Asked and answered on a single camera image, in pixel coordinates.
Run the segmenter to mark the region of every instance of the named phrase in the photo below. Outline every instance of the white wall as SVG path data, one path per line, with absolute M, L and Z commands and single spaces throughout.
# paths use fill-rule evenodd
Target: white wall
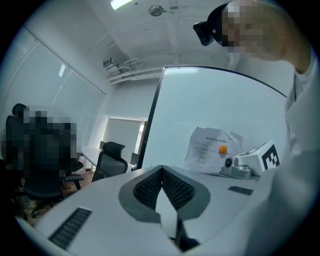
M 242 58 L 235 71 L 256 78 L 288 96 L 294 83 L 294 67 L 285 61 Z
M 112 117 L 147 119 L 159 79 L 120 84 L 114 91 L 106 114 Z

